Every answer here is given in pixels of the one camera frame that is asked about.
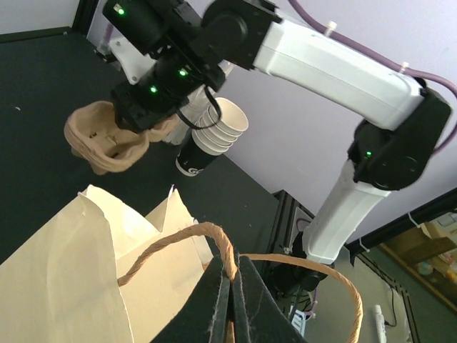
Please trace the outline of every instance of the twisted paper handle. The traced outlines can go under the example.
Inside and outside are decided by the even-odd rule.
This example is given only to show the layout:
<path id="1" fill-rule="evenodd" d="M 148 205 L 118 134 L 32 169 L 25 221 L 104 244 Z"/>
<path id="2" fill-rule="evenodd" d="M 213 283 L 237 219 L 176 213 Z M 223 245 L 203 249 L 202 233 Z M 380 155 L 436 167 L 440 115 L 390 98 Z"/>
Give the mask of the twisted paper handle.
<path id="1" fill-rule="evenodd" d="M 162 250 L 167 245 L 177 243 L 183 239 L 192 237 L 192 236 L 208 236 L 214 239 L 219 251 L 221 252 L 221 259 L 224 263 L 226 273 L 228 278 L 233 281 L 238 271 L 238 267 L 235 263 L 235 255 L 233 253 L 233 245 L 229 241 L 229 238 L 226 236 L 225 232 L 221 227 L 218 227 L 212 223 L 202 223 L 192 225 L 191 227 L 187 227 L 184 230 L 181 230 L 171 236 L 164 237 L 157 242 L 154 242 L 147 248 L 135 261 L 134 265 L 130 268 L 130 270 L 123 276 L 120 277 L 117 282 L 120 287 L 125 284 L 128 284 L 129 281 L 135 276 L 135 274 L 140 270 L 146 260 L 154 253 Z M 349 294 L 351 295 L 355 307 L 356 313 L 354 318 L 354 323 L 352 326 L 351 333 L 347 340 L 347 343 L 357 343 L 358 337 L 360 335 L 360 329 L 362 326 L 362 318 L 363 318 L 363 306 L 362 306 L 362 299 L 360 294 L 358 293 L 355 286 L 345 278 L 344 275 L 337 272 L 335 269 L 327 267 L 323 264 L 309 261 L 307 259 L 299 259 L 298 257 L 290 257 L 286 255 L 280 254 L 243 254 L 243 256 L 247 256 L 252 260 L 261 260 L 261 261 L 271 261 L 271 262 L 280 262 L 280 263 L 287 263 L 292 264 L 299 267 L 305 267 L 308 269 L 316 270 L 318 272 L 330 275 L 334 279 L 340 281 L 343 286 L 345 286 Z"/>

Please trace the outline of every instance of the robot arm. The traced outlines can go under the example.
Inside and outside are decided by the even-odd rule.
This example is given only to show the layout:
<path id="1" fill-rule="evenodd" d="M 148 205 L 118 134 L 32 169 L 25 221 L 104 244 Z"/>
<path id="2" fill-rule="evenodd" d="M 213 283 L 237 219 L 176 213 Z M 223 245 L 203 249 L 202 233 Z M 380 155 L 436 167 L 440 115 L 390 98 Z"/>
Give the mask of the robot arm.
<path id="1" fill-rule="evenodd" d="M 283 20 L 267 0 L 215 0 L 202 19 L 183 0 L 108 0 L 104 14 L 135 49 L 116 57 L 124 68 L 142 71 L 138 81 L 112 91 L 119 123 L 133 131 L 178 111 L 202 84 L 219 90 L 224 59 L 289 80 L 364 118 L 335 187 L 303 233 L 306 258 L 320 263 L 336 259 L 378 202 L 420 177 L 451 113 L 422 80 Z M 134 54 L 156 63 L 139 58 L 143 68 L 132 66 Z"/>

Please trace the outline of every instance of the beige paper bag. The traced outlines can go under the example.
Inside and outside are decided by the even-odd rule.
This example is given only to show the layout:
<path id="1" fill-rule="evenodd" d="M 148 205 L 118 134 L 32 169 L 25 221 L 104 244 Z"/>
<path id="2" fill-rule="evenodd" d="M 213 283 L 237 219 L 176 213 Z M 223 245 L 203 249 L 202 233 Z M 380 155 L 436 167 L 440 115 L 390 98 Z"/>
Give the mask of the beige paper bag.
<path id="1" fill-rule="evenodd" d="M 206 241 L 197 251 L 187 239 L 119 289 L 117 277 L 144 248 L 193 224 L 176 190 L 146 218 L 96 187 L 66 205 L 0 266 L 1 341 L 150 342 L 212 255 Z"/>

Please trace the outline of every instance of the black tabletop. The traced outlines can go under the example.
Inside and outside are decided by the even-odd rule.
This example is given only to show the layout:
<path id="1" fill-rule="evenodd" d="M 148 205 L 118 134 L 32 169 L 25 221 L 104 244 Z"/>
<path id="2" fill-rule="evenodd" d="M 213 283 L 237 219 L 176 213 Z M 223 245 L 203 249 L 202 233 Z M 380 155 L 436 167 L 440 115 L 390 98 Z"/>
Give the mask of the black tabletop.
<path id="1" fill-rule="evenodd" d="M 175 184 L 200 222 L 224 227 L 240 252 L 265 252 L 277 200 L 229 158 L 200 175 L 174 165 L 179 148 L 152 144 L 129 170 L 95 175 L 63 135 L 70 113 L 124 79 L 78 34 L 0 44 L 0 263 L 89 184 L 146 215 Z"/>

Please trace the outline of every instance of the logo on cup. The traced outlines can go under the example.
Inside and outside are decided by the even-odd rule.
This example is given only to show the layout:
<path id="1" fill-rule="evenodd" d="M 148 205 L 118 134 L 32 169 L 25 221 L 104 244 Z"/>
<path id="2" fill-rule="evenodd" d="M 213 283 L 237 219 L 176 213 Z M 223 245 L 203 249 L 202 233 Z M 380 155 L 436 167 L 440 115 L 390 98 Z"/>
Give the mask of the logo on cup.
<path id="1" fill-rule="evenodd" d="M 194 174 L 194 175 L 200 174 L 202 171 L 203 171 L 203 169 L 198 170 L 197 168 L 190 168 L 188 170 L 189 173 Z"/>

